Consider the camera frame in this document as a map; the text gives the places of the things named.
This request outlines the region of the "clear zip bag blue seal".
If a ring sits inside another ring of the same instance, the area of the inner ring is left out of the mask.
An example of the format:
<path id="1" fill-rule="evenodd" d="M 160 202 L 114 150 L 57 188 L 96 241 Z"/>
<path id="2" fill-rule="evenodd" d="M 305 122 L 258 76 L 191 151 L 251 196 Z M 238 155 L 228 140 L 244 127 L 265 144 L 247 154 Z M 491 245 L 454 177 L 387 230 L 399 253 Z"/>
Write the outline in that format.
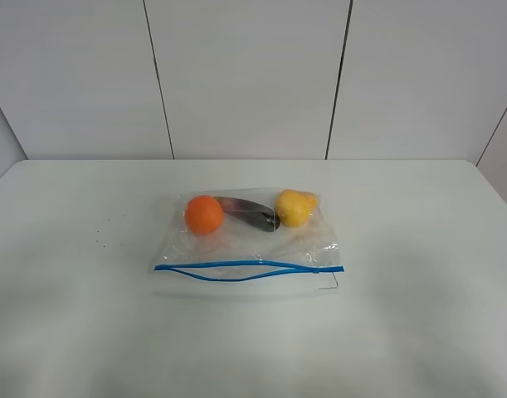
<path id="1" fill-rule="evenodd" d="M 149 270 L 164 292 L 290 294 L 331 290 L 344 272 L 339 240 L 324 216 L 321 199 L 299 227 L 280 222 L 275 232 L 261 231 L 224 212 L 224 222 L 209 235 L 196 235 L 186 226 L 185 207 L 194 197 L 235 197 L 275 211 L 275 201 L 291 188 L 249 188 L 187 192 L 170 203 L 171 217 L 163 243 Z"/>

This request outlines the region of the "yellow pear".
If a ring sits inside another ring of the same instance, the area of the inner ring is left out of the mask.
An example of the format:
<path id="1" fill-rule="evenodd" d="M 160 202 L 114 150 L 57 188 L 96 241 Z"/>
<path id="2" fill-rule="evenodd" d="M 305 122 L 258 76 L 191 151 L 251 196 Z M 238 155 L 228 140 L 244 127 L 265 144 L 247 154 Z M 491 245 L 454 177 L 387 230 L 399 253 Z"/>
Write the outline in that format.
<path id="1" fill-rule="evenodd" d="M 299 227 L 308 221 L 318 203 L 312 192 L 284 190 L 276 198 L 275 213 L 283 225 Z"/>

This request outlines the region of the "orange fruit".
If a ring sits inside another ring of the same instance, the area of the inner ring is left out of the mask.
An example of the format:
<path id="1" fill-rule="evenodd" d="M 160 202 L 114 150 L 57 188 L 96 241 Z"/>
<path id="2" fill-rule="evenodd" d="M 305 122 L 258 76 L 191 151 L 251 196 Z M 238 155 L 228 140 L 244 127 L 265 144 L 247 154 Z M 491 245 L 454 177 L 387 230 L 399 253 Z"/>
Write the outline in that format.
<path id="1" fill-rule="evenodd" d="M 191 199 L 185 207 L 187 228 L 196 235 L 209 235 L 224 222 L 224 212 L 215 197 L 201 195 Z"/>

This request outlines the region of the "dark purple eggplant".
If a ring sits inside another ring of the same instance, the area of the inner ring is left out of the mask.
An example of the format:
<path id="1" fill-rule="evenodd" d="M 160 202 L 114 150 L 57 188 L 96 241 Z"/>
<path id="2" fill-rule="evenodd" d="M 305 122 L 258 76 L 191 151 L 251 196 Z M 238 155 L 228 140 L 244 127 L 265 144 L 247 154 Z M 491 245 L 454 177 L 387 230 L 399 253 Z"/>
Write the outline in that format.
<path id="1" fill-rule="evenodd" d="M 279 216 L 268 206 L 235 197 L 215 197 L 215 199 L 227 215 L 249 226 L 265 232 L 275 232 L 280 227 Z"/>

